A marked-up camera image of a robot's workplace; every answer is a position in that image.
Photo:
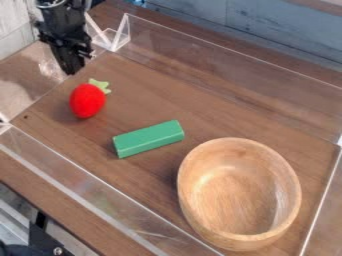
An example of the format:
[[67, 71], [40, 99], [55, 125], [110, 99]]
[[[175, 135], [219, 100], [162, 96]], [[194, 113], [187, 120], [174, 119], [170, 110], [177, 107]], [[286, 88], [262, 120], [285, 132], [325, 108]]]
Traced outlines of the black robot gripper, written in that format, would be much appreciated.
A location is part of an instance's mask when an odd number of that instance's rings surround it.
[[40, 40], [51, 46], [59, 66], [74, 75], [92, 58], [91, 38], [86, 32], [90, 0], [35, 0], [43, 20], [35, 23]]

